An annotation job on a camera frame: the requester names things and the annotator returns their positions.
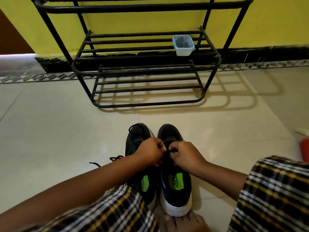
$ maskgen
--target person's left hand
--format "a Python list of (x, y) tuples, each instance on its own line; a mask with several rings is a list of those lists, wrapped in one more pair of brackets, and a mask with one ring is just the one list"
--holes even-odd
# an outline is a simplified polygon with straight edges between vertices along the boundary
[(166, 152), (164, 143), (159, 138), (148, 138), (142, 141), (134, 155), (145, 160), (148, 166), (154, 165), (158, 167), (162, 164), (161, 158)]

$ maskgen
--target shoe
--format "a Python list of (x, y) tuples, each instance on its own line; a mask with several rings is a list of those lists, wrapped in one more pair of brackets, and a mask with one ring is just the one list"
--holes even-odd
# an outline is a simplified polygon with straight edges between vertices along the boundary
[(183, 139), (177, 128), (171, 124), (163, 125), (157, 137), (167, 148), (160, 166), (160, 203), (167, 214), (182, 217), (189, 213), (192, 206), (191, 177), (170, 158), (168, 147), (172, 142)]
[[(142, 123), (137, 123), (129, 128), (129, 134), (126, 140), (125, 156), (132, 155), (136, 152), (142, 141), (153, 137), (152, 132)], [(111, 157), (110, 160), (115, 161), (123, 156)], [(156, 191), (156, 167), (150, 166), (143, 171), (138, 172), (131, 177), (126, 183), (141, 194), (145, 204), (149, 210), (153, 210), (157, 204)]]

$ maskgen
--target plaid fabric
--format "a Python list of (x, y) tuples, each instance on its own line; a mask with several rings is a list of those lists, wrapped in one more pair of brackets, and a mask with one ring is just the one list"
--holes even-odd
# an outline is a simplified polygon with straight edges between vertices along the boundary
[(309, 165), (278, 156), (259, 160), (228, 231), (309, 231)]
[(131, 187), (112, 189), (90, 206), (70, 210), (33, 231), (157, 231), (155, 216)]

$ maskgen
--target bare foot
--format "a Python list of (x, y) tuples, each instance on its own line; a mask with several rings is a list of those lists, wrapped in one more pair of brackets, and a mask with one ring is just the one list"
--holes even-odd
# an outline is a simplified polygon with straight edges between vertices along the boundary
[(181, 218), (170, 217), (166, 226), (168, 232), (211, 232), (204, 218), (193, 211)]

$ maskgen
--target rack shelf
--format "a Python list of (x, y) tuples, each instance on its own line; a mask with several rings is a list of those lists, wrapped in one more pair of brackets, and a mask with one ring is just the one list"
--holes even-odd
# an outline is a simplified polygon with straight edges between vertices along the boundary
[[(72, 71), (76, 73), (81, 85), (86, 91), (91, 102), (99, 108), (119, 108), (119, 107), (136, 107), (136, 106), (152, 106), (152, 105), (172, 105), (172, 104), (186, 104), (186, 103), (196, 103), (205, 97), (206, 91), (211, 84), (212, 79), (221, 64), (224, 54), (227, 51), (232, 39), (253, 0), (238, 0), (238, 1), (220, 1), (214, 2), (214, 0), (209, 0), (209, 2), (202, 3), (173, 3), (173, 4), (126, 4), (123, 1), (128, 0), (32, 0), (35, 4), (37, 10), (39, 11), (41, 17), (45, 21), (47, 27), (58, 43), (60, 49), (62, 50), (64, 56), (70, 63)], [(120, 5), (87, 5), (89, 1), (116, 1)], [(52, 6), (46, 5), (48, 2), (73, 2), (73, 6)], [(208, 35), (205, 32), (207, 21), (212, 9), (237, 9), (241, 8), (240, 13), (235, 21), (235, 24), (230, 32), (229, 37), (221, 51), (221, 55), (218, 53), (217, 49), (212, 44)], [(198, 29), (193, 31), (176, 31), (176, 32), (148, 32), (148, 33), (122, 33), (122, 34), (93, 34), (91, 30), (88, 30), (83, 19), (82, 13), (116, 13), (116, 12), (150, 12), (150, 11), (182, 11), (182, 10), (207, 10), (204, 23)], [(47, 13), (52, 14), (78, 14), (79, 20), (85, 32), (85, 39), (75, 56), (74, 59), (71, 58), (66, 47), (64, 46), (60, 36), (58, 35), (55, 27), (53, 26), (51, 20), (49, 19)], [(156, 57), (172, 57), (175, 55), (174, 47), (172, 45), (172, 36), (190, 34), (199, 35), (198, 37), (193, 36), (193, 41), (197, 42), (195, 44), (195, 51), (186, 57), (182, 57), (182, 63), (178, 64), (160, 64), (155, 65), (155, 63), (147, 63), (147, 65), (117, 65), (119, 60), (131, 59), (133, 62), (137, 62), (140, 59), (146, 57), (145, 54), (134, 54), (135, 52), (148, 52), (147, 58)], [(156, 46), (136, 46), (136, 43), (155, 43)], [(130, 44), (130, 47), (113, 47), (109, 48), (110, 45), (118, 44)], [(106, 53), (118, 53), (116, 55), (106, 56)], [(207, 55), (210, 60), (205, 62), (204, 65), (195, 65), (192, 60), (193, 56), (197, 55)], [(83, 71), (80, 70), (80, 63), (92, 62), (98, 65), (97, 71)], [(212, 70), (211, 75), (204, 86), (200, 80), (199, 71)], [(128, 80), (117, 80), (120, 77), (133, 77), (141, 75), (173, 75), (173, 74), (188, 74), (194, 73), (195, 76), (183, 76), (175, 77), (169, 76), (165, 78), (151, 78), (151, 79), (128, 79)], [(82, 76), (95, 76), (95, 85), (92, 92), (88, 89)], [(106, 78), (116, 78), (115, 80), (108, 80)], [(134, 83), (153, 83), (153, 82), (171, 82), (171, 81), (195, 81), (195, 84), (190, 83), (190, 85), (174, 85), (174, 86), (164, 86), (164, 87), (154, 87), (148, 86), (143, 88), (126, 88), (126, 89), (104, 89), (105, 85), (119, 85), (119, 84), (134, 84)], [(182, 91), (184, 89), (200, 89), (201, 97), (195, 100), (184, 100), (184, 101), (167, 101), (167, 102), (155, 102), (155, 103), (131, 103), (131, 104), (110, 104), (110, 105), (100, 105), (95, 101), (95, 96), (98, 94), (117, 94), (124, 92), (142, 92), (142, 91), (165, 91), (165, 90), (178, 90)]]

